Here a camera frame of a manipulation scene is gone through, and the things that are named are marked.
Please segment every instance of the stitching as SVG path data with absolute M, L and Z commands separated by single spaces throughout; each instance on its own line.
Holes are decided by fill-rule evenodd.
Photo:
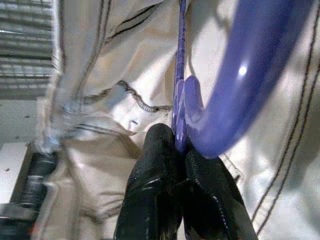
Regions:
M 122 24 L 127 23 L 127 22 L 130 22 L 131 20 L 133 20 L 133 19 L 141 16 L 142 14 L 146 13 L 149 9 L 153 8 L 154 6 L 156 6 L 156 5 L 158 5 L 158 4 L 154 4 L 154 5 L 148 6 L 148 7 L 145 8 L 142 12 L 138 13 L 137 15 L 135 15 L 135 16 L 133 16 L 133 17 L 131 17 L 131 18 L 125 20 L 125 21 L 123 21 L 123 22 L 119 25 L 119 27 L 120 27 Z
M 124 88 L 125 92 L 128 94 L 131 94 L 133 98 L 137 101 L 139 107 L 149 113 L 168 112 L 172 109 L 171 105 L 149 106 L 142 100 L 142 97 L 139 94 L 137 94 L 136 90 L 131 88 L 129 84 L 123 80 L 119 81 L 116 85 Z M 81 104 L 85 106 L 94 104 L 102 100 L 103 98 L 107 97 L 111 91 L 112 91 L 112 88 L 108 88 L 103 90 L 98 95 L 85 96 L 82 99 Z
M 80 83 L 79 83 L 79 85 L 78 85 L 78 87 L 76 89 L 76 96 L 80 96 L 82 94 L 82 90 L 83 90 L 83 87 L 86 84 L 86 81 L 88 79 L 89 73 L 91 72 L 94 64 L 96 63 L 98 55 L 99 55 L 99 53 L 101 51 L 103 39 L 105 39 L 105 35 L 106 35 L 107 22 L 108 22 L 109 15 L 110 15 L 111 1 L 112 0 L 108 1 L 108 9 L 107 9 L 106 17 L 105 17 L 104 26 L 103 26 L 103 29 L 102 29 L 102 36 L 101 36 L 101 29 L 100 28 L 101 28 L 101 25 L 102 25 L 102 17 L 103 17 L 103 12 L 104 12 L 103 10 L 105 9 L 105 0 L 101 1 L 101 8 L 100 8 L 100 13 L 99 13 L 99 22 L 98 22 L 98 25 L 97 25 L 97 37 L 96 37 L 96 41 L 95 41 L 94 46 L 93 46 L 93 53 L 92 53 L 92 55 L 90 57 L 91 60 L 87 65 L 86 71 L 83 73 L 83 78 L 80 81 Z
M 275 199 L 274 199 L 274 201 L 273 201 L 273 203 L 272 203 L 272 206 L 271 206 L 271 208 L 270 208 L 270 210 L 269 210 L 269 212 L 268 212 L 268 214 L 267 214 L 264 222 L 262 223 L 260 229 L 258 230 L 257 234 L 259 234 L 259 233 L 261 232 L 262 228 L 263 228 L 263 227 L 265 226 L 265 224 L 267 223 L 267 221 L 268 221 L 268 219 L 269 219 L 269 217 L 270 217 L 270 215 L 271 215 L 271 212 L 272 212 L 272 210 L 274 209 L 274 206 L 275 206 L 275 204 L 276 204 L 276 201 L 278 200 L 278 198 L 279 198 L 279 196 L 280 196 L 280 194 L 281 194 L 281 192 L 282 192 L 282 189 L 283 189 L 283 187 L 284 187 L 284 185 L 285 185 L 285 181 L 286 181 L 286 179 L 287 179 L 287 177 L 288 177 L 288 175 L 289 175 L 289 170 L 290 170 L 290 168 L 291 168 L 291 164 L 292 164 L 292 162 L 293 162 L 293 160 L 294 160 L 294 157 L 295 157 L 295 155 L 296 155 L 296 151 L 297 151 L 297 149 L 298 149 L 298 146 L 300 145 L 300 142 L 301 142 L 301 139 L 302 139 L 302 136 L 303 136 L 303 133 L 304 133 L 304 129 L 305 129 L 305 126 L 306 126 L 306 123 L 307 123 L 307 120 L 308 120 L 309 109 L 310 109 L 312 97 L 313 97 L 314 92 L 315 92 L 316 83 L 317 83 L 317 79 L 318 79 L 318 77 L 319 77 L 319 73 L 320 73 L 320 62 L 319 62 L 319 64 L 318 64 L 318 68 L 317 68 L 317 71 L 316 71 L 316 75 L 315 75 L 315 77 L 314 77 L 313 84 L 312 84 L 312 87 L 311 87 L 311 94 L 310 94 L 310 96 L 308 97 L 308 102 L 307 102 L 307 106 L 306 106 L 306 112 L 305 112 L 305 114 L 304 114 L 304 116 L 303 116 L 304 119 L 303 119 L 302 129 L 301 129 L 301 131 L 300 131 L 298 141 L 297 141 L 296 145 L 294 146 L 294 150 L 293 150 L 292 156 L 291 156 L 291 158 L 290 158 L 290 162 L 289 162 L 288 169 L 286 170 L 286 173 L 285 173 L 285 175 L 284 175 L 284 179 L 283 179 L 283 181 L 282 181 L 282 184 L 281 184 L 281 187 L 280 187 L 280 189 L 279 189 L 279 192 L 277 193 L 277 195 L 276 195 L 276 197 L 275 197 Z
M 316 35 L 317 35 L 317 26 L 318 26 L 318 21 L 319 21 L 319 13 L 320 13 L 320 5 L 318 6 L 317 13 L 316 13 L 316 18 L 315 18 L 315 22 L 314 22 L 314 26 L 313 26 L 312 41 L 311 41 L 311 43 L 310 43 L 309 55 L 308 55 L 306 70 L 305 70 L 305 74 L 304 74 L 304 78 L 303 78 L 303 89 L 302 89 L 302 92 L 301 92 L 301 97 L 300 97 L 300 102 L 299 102 L 299 108 L 298 108 L 298 113 L 297 113 L 297 116 L 296 116 L 296 119 L 295 119 L 295 123 L 294 123 L 293 129 L 292 129 L 292 131 L 291 131 L 290 138 L 289 138 L 289 141 L 288 141 L 288 143 L 287 143 L 287 145 L 286 145 L 285 151 L 284 151 L 284 153 L 283 153 L 283 155 L 282 155 L 281 162 L 280 162 L 280 165 L 279 165 L 279 167 L 278 167 L 278 169 L 277 169 L 277 172 L 276 172 L 275 176 L 273 177 L 271 184 L 269 185 L 267 191 L 264 193 L 263 197 L 261 198 L 261 200 L 260 200 L 260 202 L 259 202 L 259 204 L 258 204 L 258 206 L 257 206 L 257 208 L 256 208 L 256 210 L 255 210 L 255 212 L 254 212 L 254 214 L 253 214 L 252 222 L 254 221 L 254 219 L 255 219 L 255 217 L 256 217 L 256 215 L 257 215 L 257 213 L 258 213 L 258 210 L 261 208 L 261 206 L 262 206 L 262 204 L 263 204 L 263 202 L 264 202 L 264 200 L 265 200 L 268 192 L 269 192 L 270 189 L 273 187 L 273 185 L 274 185 L 277 177 L 278 177 L 279 174 L 280 174 L 280 170 L 281 170 L 281 168 L 282 168 L 282 166 L 283 166 L 285 157 L 286 157 L 286 155 L 287 155 L 287 153 L 288 153 L 288 151 L 289 151 L 289 147 L 290 147 L 291 142 L 292 142 L 292 140 L 293 140 L 293 136 L 294 136 L 294 133 L 295 133 L 295 131 L 296 131 L 296 128 L 297 128 L 297 125 L 298 125 L 298 122 L 299 122 L 300 115 L 302 114 L 302 113 L 301 113 L 301 112 L 302 112 L 302 103 L 303 103 L 303 99 L 304 99 L 304 97 L 305 97 L 305 91 L 306 91 L 306 87 L 307 87 L 307 79 L 308 79 L 308 76 L 309 76 L 309 70 L 310 70 L 310 66 L 311 66 L 311 59 L 312 59 L 313 52 L 314 52 L 314 45 L 315 45 Z M 299 145 L 299 141 L 300 141 L 300 139 L 301 139 L 301 135 L 302 135 L 303 130 L 304 130 L 304 124 L 305 124 L 305 122 L 303 122 L 302 130 L 301 130 L 301 133 L 300 133 L 298 142 L 297 142 L 294 150 L 296 150 L 297 145 Z M 275 205 L 275 203 L 276 203 L 276 201 L 277 201 L 277 199 L 278 199 L 278 197 L 279 197 L 279 195 L 280 195 L 280 193 L 281 193 L 281 190 L 282 190 L 282 188 L 283 188 L 283 185 L 284 185 L 284 183 L 285 183 L 285 180 L 286 180 L 286 178 L 287 178 L 287 175 L 288 175 L 288 172 L 289 172 L 291 163 L 292 163 L 293 156 L 294 156 L 294 154 L 292 155 L 292 157 L 291 157 L 291 159 L 290 159 L 289 167 L 288 167 L 287 172 L 286 172 L 286 174 L 285 174 L 285 177 L 284 177 L 284 179 L 283 179 L 283 181 L 282 181 L 282 186 L 280 187 L 280 191 L 278 192 L 278 194 L 277 194 L 277 196 L 276 196 L 276 199 L 273 201 L 272 206 L 271 206 L 271 208 L 270 208 L 270 210 L 269 210 L 269 212 L 268 212 L 268 214 L 267 214 L 266 219 L 264 220 L 262 226 L 261 226 L 260 229 L 258 230 L 258 234 L 259 234 L 259 232 L 262 230 L 262 227 L 266 224 L 266 222 L 267 222 L 267 220 L 268 220 L 268 218 L 269 218 L 269 216 L 270 216 L 270 213 L 271 213 L 271 211 L 272 211 L 272 209 L 273 209 L 273 207 L 274 207 L 274 205 Z
M 123 31 L 128 31 L 129 29 L 132 29 L 134 27 L 136 27 L 137 25 L 140 25 L 141 23 L 143 23 L 147 18 L 149 18 L 152 13 L 155 11 L 154 10 L 155 7 L 151 8 L 150 10 L 144 12 L 143 14 L 139 14 L 139 16 L 137 16 L 136 18 L 134 18 L 133 20 L 130 21 L 124 21 L 122 22 L 116 29 L 115 29 L 115 34 L 112 36 L 112 38 L 116 35 L 121 34 Z
M 109 38 L 104 42 L 104 44 L 109 43 L 114 37 L 116 37 L 116 36 L 118 36 L 118 35 L 120 35 L 120 34 L 122 34 L 122 33 L 124 33 L 124 32 L 127 32 L 127 31 L 129 31 L 129 30 L 137 27 L 138 25 L 141 25 L 141 24 L 142 24 L 144 21 L 146 21 L 149 17 L 150 17 L 150 16 L 147 16 L 145 19 L 141 20 L 140 22 L 136 23 L 135 25 L 133 25 L 133 26 L 131 26 L 131 27 L 128 27 L 128 28 L 125 28 L 125 29 L 117 32 L 117 33 L 114 34 L 113 36 L 109 37 Z
M 159 5 L 161 5 L 161 3 L 158 3 L 158 4 L 155 4 L 155 5 L 153 5 L 153 6 L 151 6 L 151 7 L 153 7 L 153 9 L 156 7 L 156 6 L 159 6 Z M 128 28 L 125 28 L 125 29 L 123 29 L 123 30 L 121 30 L 121 31 L 119 31 L 119 32 L 116 32 L 113 36 L 111 36 L 111 37 L 109 37 L 108 39 L 106 39 L 105 41 L 104 41 L 104 44 L 106 45 L 106 44 L 108 44 L 114 37 L 116 37 L 116 36 L 118 36 L 118 35 L 120 35 L 120 34 L 122 34 L 122 33 L 124 33 L 124 32 L 127 32 L 127 31 L 129 31 L 129 30 L 131 30 L 131 29 L 133 29 L 133 28 L 135 28 L 135 27 L 137 27 L 138 25 L 141 25 L 143 22 L 145 22 L 149 17 L 151 16 L 151 14 L 149 15 L 149 16 L 147 16 L 145 19 L 143 19 L 143 20 L 141 20 L 140 22 L 138 22 L 137 24 L 134 24 L 133 26 L 130 26 L 130 27 L 128 27 Z
M 64 50 L 64 7 L 63 7 L 63 1 L 58 1 L 58 2 L 59 2 L 58 3 L 59 4 L 58 8 L 59 8 L 59 19 L 60 19 L 60 24 L 59 24 L 60 40 L 59 40 L 59 43 L 60 43 L 60 49 L 61 49 L 61 52 L 62 52 L 62 65 L 63 65 L 63 73 L 64 73 L 65 72 L 65 67 L 66 67 L 65 66 L 65 50 Z M 96 38 L 96 42 L 94 43 L 94 49 L 96 49 L 96 46 L 97 46 L 97 44 L 99 42 L 100 26 L 101 26 L 101 21 L 102 21 L 104 3 L 105 3 L 105 0 L 101 0 L 101 3 L 100 3 L 101 4 L 101 8 L 100 8 L 100 13 L 99 13 L 99 22 L 98 22 L 98 27 L 97 27 L 97 35 L 98 35 L 98 37 Z M 108 2 L 108 12 L 107 12 L 107 18 L 106 19 L 108 19 L 108 17 L 109 17 L 110 5 L 111 5 L 111 0 Z M 89 68 L 92 65 L 93 61 L 94 60 L 92 59 L 92 61 L 89 63 L 89 66 L 88 66 L 87 70 L 84 72 L 84 76 L 85 76 L 84 78 L 86 78 L 86 76 L 88 75 L 87 73 L 88 73 Z M 77 89 L 77 93 L 80 90 L 82 82 L 83 81 L 80 81 L 79 87 Z M 52 93 L 52 98 L 51 98 L 51 101 L 50 101 L 50 111 L 49 111 L 49 116 L 48 116 L 48 120 L 49 120 L 50 123 L 53 122 L 53 111 L 52 111 L 52 109 L 54 108 L 54 104 L 56 102 L 55 99 L 57 97 L 57 91 L 60 88 L 61 83 L 62 83 L 62 74 L 59 73 L 58 80 L 57 80 L 56 86 L 54 88 L 54 91 Z
M 142 100 L 141 96 L 139 94 L 137 94 L 136 90 L 131 88 L 128 85 L 128 83 L 126 83 L 123 80 L 119 81 L 116 85 L 123 87 L 125 92 L 127 92 L 129 94 L 132 94 L 133 98 L 137 101 L 139 107 L 142 108 L 143 110 L 145 110 L 146 112 L 150 112 L 150 113 L 168 112 L 168 111 L 170 111 L 172 109 L 172 106 L 170 106 L 170 105 L 150 106 L 150 105 L 146 104 Z

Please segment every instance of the black stitching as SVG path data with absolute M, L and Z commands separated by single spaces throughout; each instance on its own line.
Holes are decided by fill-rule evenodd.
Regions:
M 128 85 L 128 83 L 126 83 L 123 80 L 119 81 L 116 85 L 123 87 L 126 93 L 131 94 L 133 96 L 133 98 L 137 101 L 139 107 L 141 107 L 143 110 L 145 110 L 149 113 L 168 112 L 172 109 L 172 106 L 170 106 L 170 105 L 149 106 L 148 104 L 146 104 L 142 100 L 141 96 L 139 94 L 137 94 L 136 90 L 131 88 Z M 108 88 L 108 89 L 103 90 L 98 95 L 86 96 L 82 99 L 82 104 L 83 105 L 94 104 L 94 103 L 100 101 L 101 99 L 105 98 L 106 96 L 108 96 L 109 93 L 111 92 L 111 90 L 112 90 L 112 88 Z
M 294 123 L 294 126 L 293 126 L 293 129 L 291 131 L 291 134 L 290 134 L 290 138 L 289 138 L 289 141 L 287 143 L 287 146 L 285 148 L 285 151 L 282 155 L 282 158 L 281 158 L 281 161 L 280 161 L 280 165 L 279 165 L 279 168 L 277 169 L 277 172 L 274 176 L 274 178 L 272 179 L 272 182 L 271 184 L 269 185 L 267 191 L 264 193 L 263 197 L 261 198 L 256 210 L 254 211 L 254 214 L 253 214 L 253 217 L 252 217 L 252 222 L 254 221 L 257 213 L 258 213 L 258 210 L 261 208 L 261 205 L 263 204 L 268 192 L 270 191 L 270 189 L 272 188 L 273 184 L 275 183 L 277 177 L 279 176 L 280 174 L 280 170 L 283 166 L 283 163 L 284 163 L 284 160 L 285 160 L 285 157 L 289 151 L 289 147 L 291 145 L 291 142 L 293 140 L 293 136 L 294 136 L 294 133 L 295 133 L 295 130 L 297 128 L 297 125 L 298 125 L 298 122 L 299 122 L 299 118 L 300 118 L 300 115 L 301 115 L 301 110 L 302 110 L 302 103 L 303 103 L 303 99 L 304 99 L 304 96 L 305 96 L 305 91 L 306 91 L 306 86 L 307 86 L 307 79 L 308 79 L 308 76 L 309 76 L 309 70 L 310 70 L 310 66 L 311 66 L 311 59 L 312 59 L 312 56 L 313 56 L 313 52 L 314 52 L 314 45 L 315 45 L 315 41 L 316 41 L 316 36 L 317 36 L 317 27 L 318 27 L 318 21 L 319 21 L 319 13 L 320 13 L 320 5 L 318 5 L 318 9 L 317 9 L 317 13 L 316 13 L 316 18 L 315 18 L 315 22 L 314 22 L 314 26 L 313 26 L 313 35 L 312 35 L 312 41 L 311 41 L 311 44 L 310 44 L 310 48 L 309 48 L 309 55 L 308 55 L 308 60 L 307 60 L 307 65 L 306 65 L 306 70 L 305 70 L 305 74 L 304 74 L 304 78 L 303 78 L 303 89 L 302 89 L 302 93 L 301 93 L 301 97 L 300 97 L 300 102 L 299 102 L 299 108 L 298 108 L 298 113 L 297 113 L 297 116 L 296 116 L 296 119 L 295 119 L 295 123 Z M 316 77 L 318 77 L 319 75 L 319 69 L 317 70 L 317 73 L 316 73 Z M 309 110 L 309 106 L 310 106 L 310 101 L 311 101 L 311 96 L 313 94 L 313 89 L 315 87 L 315 82 L 313 82 L 313 86 L 312 86 L 312 90 L 311 90 L 311 93 L 310 93 L 310 96 L 309 96 L 309 99 L 308 99 L 308 105 L 307 105 L 307 110 L 305 112 L 305 115 L 304 117 L 306 118 L 307 114 L 308 114 L 308 110 Z M 304 120 L 303 122 L 303 125 L 302 125 L 302 129 L 301 129 L 301 132 L 300 132 L 300 135 L 299 135 L 299 138 L 298 138 L 298 142 L 294 148 L 294 151 L 296 150 L 296 148 L 298 147 L 299 145 L 299 141 L 301 140 L 301 137 L 302 137 L 302 133 L 303 133 L 303 130 L 304 130 L 304 127 L 305 127 L 305 123 L 306 123 L 306 120 Z M 276 199 L 273 201 L 272 203 L 272 206 L 271 208 L 269 209 L 269 212 L 267 214 L 267 217 L 265 218 L 264 222 L 262 223 L 261 227 L 259 228 L 257 234 L 260 233 L 260 231 L 262 230 L 263 226 L 266 224 L 270 214 L 271 214 L 271 211 L 272 209 L 274 208 L 274 205 L 281 193 L 281 190 L 285 184 L 285 180 L 287 178 L 287 175 L 288 175 L 288 172 L 290 170 L 290 166 L 291 166 L 291 163 L 292 163 L 292 160 L 293 160 L 293 157 L 294 157 L 294 153 L 292 154 L 292 157 L 290 159 L 290 162 L 289 162 L 289 166 L 288 166 L 288 169 L 286 171 L 286 174 L 284 176 L 284 179 L 281 183 L 281 187 L 280 187 L 280 190 L 279 192 L 277 193 L 277 196 L 276 196 Z
M 100 13 L 99 13 L 99 22 L 98 22 L 98 26 L 97 26 L 97 38 L 96 38 L 96 42 L 94 43 L 94 49 L 96 49 L 97 47 L 97 44 L 99 42 L 99 38 L 100 38 L 100 27 L 101 27 L 101 21 L 102 21 L 102 14 L 103 14 L 103 9 L 104 9 L 104 2 L 105 0 L 101 0 L 101 8 L 100 8 Z M 111 0 L 109 0 L 108 2 L 108 10 L 107 10 L 107 15 L 106 15 L 106 19 L 105 19 L 105 25 L 104 25 L 104 28 L 103 28 L 103 34 L 105 34 L 106 32 L 106 26 L 107 26 L 107 21 L 109 19 L 109 13 L 110 13 L 110 6 L 111 6 Z M 62 61 L 63 61 L 63 73 L 65 72 L 65 50 L 64 50 L 64 13 L 63 13 L 63 10 L 64 10 L 64 7 L 63 7 L 63 1 L 60 1 L 59 2 L 59 19 L 61 19 L 61 24 L 59 26 L 60 28 L 60 48 L 61 48 L 61 51 L 62 51 Z M 81 86 L 83 85 L 83 82 L 84 82 L 84 79 L 88 76 L 88 71 L 90 70 L 90 67 L 92 66 L 92 63 L 95 62 L 94 61 L 94 56 L 95 56 L 95 53 L 93 53 L 93 56 L 91 57 L 91 62 L 89 63 L 88 67 L 87 67 L 87 70 L 84 72 L 84 78 L 82 81 L 80 81 L 79 83 L 79 86 L 77 88 L 77 94 L 79 93 L 80 89 L 81 89 Z M 53 109 L 53 106 L 54 106 L 54 103 L 55 103 L 55 98 L 57 96 L 57 91 L 59 89 L 59 86 L 62 82 L 62 76 L 59 74 L 58 76 L 58 80 L 57 80 L 57 83 L 56 83 L 56 87 L 53 91 L 53 94 L 52 94 L 52 100 L 51 100 L 51 105 L 50 105 L 50 114 L 49 114 L 49 121 L 52 123 L 53 122 L 53 114 L 52 114 L 52 109 Z
M 146 13 L 149 9 L 153 8 L 154 6 L 156 6 L 156 5 L 158 5 L 158 4 L 154 4 L 154 5 L 151 5 L 151 6 L 146 7 L 142 12 L 138 13 L 137 15 L 135 15 L 135 16 L 127 19 L 127 20 L 125 20 L 125 21 L 122 22 L 119 26 L 121 26 L 121 25 L 124 24 L 124 23 L 130 22 L 131 20 L 133 20 L 133 19 L 141 16 L 142 14 Z
M 276 201 L 278 200 L 278 198 L 279 198 L 279 196 L 280 196 L 280 194 L 281 194 L 281 192 L 282 192 L 282 189 L 283 189 L 283 187 L 284 187 L 284 185 L 285 185 L 285 181 L 286 181 L 286 179 L 287 179 L 287 177 L 288 177 L 288 175 L 289 175 L 289 170 L 290 170 L 291 164 L 292 164 L 292 162 L 293 162 L 293 160 L 294 160 L 294 157 L 295 157 L 295 155 L 296 155 L 296 151 L 297 151 L 298 146 L 299 146 L 299 144 L 300 144 L 300 142 L 301 142 L 301 139 L 302 139 L 302 136 L 303 136 L 303 133 L 304 133 L 304 129 L 305 129 L 305 126 L 306 126 L 306 123 L 307 123 L 307 120 L 308 120 L 309 109 L 310 109 L 312 97 L 313 97 L 314 92 L 315 92 L 315 89 L 316 89 L 316 83 L 317 83 L 317 79 L 318 79 L 318 77 L 319 77 L 319 73 L 320 73 L 320 62 L 319 62 L 319 64 L 318 64 L 318 69 L 317 69 L 317 71 L 316 71 L 316 75 L 315 75 L 315 77 L 314 77 L 313 84 L 312 84 L 312 87 L 311 87 L 311 94 L 310 94 L 310 96 L 309 96 L 309 98 L 308 98 L 308 102 L 307 102 L 307 106 L 306 106 L 306 110 L 305 110 L 305 114 L 304 114 L 304 119 L 303 119 L 303 124 L 302 124 L 302 129 L 301 129 L 301 131 L 300 131 L 298 141 L 297 141 L 296 145 L 294 146 L 293 153 L 292 153 L 292 156 L 291 156 L 291 158 L 290 158 L 290 162 L 289 162 L 288 169 L 287 169 L 286 172 L 285 172 L 284 179 L 283 179 L 283 181 L 282 181 L 282 184 L 281 184 L 281 187 L 280 187 L 280 189 L 279 189 L 279 192 L 277 193 L 277 195 L 276 195 L 276 197 L 275 197 L 275 199 L 274 199 L 274 201 L 273 201 L 273 203 L 272 203 L 272 206 L 271 206 L 271 208 L 270 208 L 270 210 L 269 210 L 269 212 L 268 212 L 268 214 L 267 214 L 264 222 L 262 223 L 260 229 L 258 230 L 257 234 L 260 233 L 260 231 L 262 230 L 262 228 L 265 226 L 266 222 L 268 221 L 268 218 L 270 217 L 271 212 L 272 212 L 272 210 L 274 209 L 274 206 L 275 206 L 275 204 L 276 204 Z
M 98 55 L 101 51 L 101 48 L 103 46 L 103 42 L 105 39 L 105 35 L 106 35 L 106 28 L 107 28 L 107 23 L 108 23 L 108 19 L 109 19 L 109 14 L 110 14 L 110 8 L 111 8 L 111 1 L 108 1 L 108 9 L 107 9 L 107 13 L 106 13 L 106 17 L 105 17 L 105 22 L 104 22 L 104 26 L 103 29 L 101 31 L 101 24 L 102 24 L 102 16 L 103 16 L 103 10 L 105 9 L 105 0 L 101 1 L 101 8 L 100 8 L 100 13 L 99 13 L 99 22 L 97 25 L 97 37 L 96 40 L 94 42 L 94 46 L 93 46 L 93 53 L 90 57 L 90 62 L 87 65 L 86 71 L 83 73 L 83 78 L 80 81 L 78 88 L 76 90 L 76 95 L 79 96 L 82 92 L 83 87 L 86 84 L 86 81 L 88 79 L 89 73 L 92 70 L 94 64 L 96 63 L 96 60 L 98 58 Z
M 141 24 L 142 24 L 144 21 L 146 21 L 149 17 L 150 17 L 150 15 L 147 16 L 145 19 L 141 20 L 140 22 L 134 24 L 133 26 L 130 26 L 130 27 L 128 27 L 128 28 L 125 28 L 125 29 L 123 29 L 123 30 L 115 33 L 113 36 L 111 36 L 111 37 L 109 37 L 107 40 L 105 40 L 104 44 L 106 45 L 106 44 L 109 43 L 114 37 L 116 37 L 116 36 L 118 36 L 118 35 L 120 35 L 120 34 L 122 34 L 122 33 L 124 33 L 124 32 L 127 32 L 127 31 L 129 31 L 129 30 L 137 27 L 138 25 L 141 25 Z
M 137 94 L 136 90 L 134 90 L 133 88 L 131 88 L 128 83 L 126 83 L 125 81 L 121 80 L 119 81 L 116 85 L 121 86 L 124 88 L 124 90 L 127 93 L 132 94 L 133 98 L 137 101 L 138 105 L 140 108 L 142 108 L 143 110 L 145 110 L 146 112 L 150 112 L 150 113 L 157 113 L 157 112 L 168 112 L 172 109 L 172 106 L 169 105 L 163 105 L 163 106 L 149 106 L 148 104 L 146 104 L 141 96 L 139 94 Z

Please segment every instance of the purple handle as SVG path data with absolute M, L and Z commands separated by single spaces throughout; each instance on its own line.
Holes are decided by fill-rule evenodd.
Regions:
M 184 84 L 187 134 L 204 157 L 226 151 L 253 123 L 287 63 L 312 3 L 240 0 L 205 109 L 199 81 L 190 76 Z
M 186 34 L 186 0 L 180 0 L 178 49 L 176 52 L 174 89 L 173 89 L 173 111 L 171 128 L 175 133 L 175 147 L 181 154 L 185 153 L 187 146 L 187 126 L 185 121 L 184 88 L 185 78 L 185 34 Z

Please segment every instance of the beige fabric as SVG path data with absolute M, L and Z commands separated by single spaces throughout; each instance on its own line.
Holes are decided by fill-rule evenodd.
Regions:
M 78 186 L 71 175 L 64 151 L 47 183 L 47 195 L 32 232 L 32 239 L 74 239 L 80 210 Z
M 58 139 L 64 144 L 61 159 L 67 171 L 65 175 L 56 171 L 50 184 L 68 184 L 62 184 L 54 197 L 48 195 L 46 201 L 54 204 L 45 205 L 41 215 L 50 224 L 43 225 L 40 218 L 46 234 L 38 239 L 86 239 L 87 231 L 95 232 L 92 236 L 97 239 L 110 238 L 115 218 L 105 216 L 117 208 L 111 202 L 120 203 L 146 131 L 155 123 L 171 120 L 179 1 L 64 2 L 55 4 L 56 57 L 61 64 L 43 101 L 39 143 L 44 152 L 52 150 Z M 319 25 L 314 31 L 318 5 L 315 1 L 257 120 L 221 155 L 237 179 L 261 240 L 320 239 Z M 204 103 L 223 59 L 236 6 L 232 0 L 194 0 L 187 10 L 185 75 L 198 77 Z M 72 190 L 60 205 L 67 186 Z M 73 192 L 82 206 L 80 217 L 74 213 L 77 229 L 82 229 L 74 233 L 81 236 L 66 229 L 55 238 L 51 227 L 71 223 L 56 208 L 75 211 L 68 202 Z

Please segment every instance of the white panel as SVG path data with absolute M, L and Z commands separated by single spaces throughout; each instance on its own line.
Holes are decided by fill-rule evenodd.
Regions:
M 6 143 L 0 151 L 0 204 L 9 203 L 27 152 L 25 142 Z
M 37 101 L 0 100 L 0 146 L 31 142 L 36 136 Z

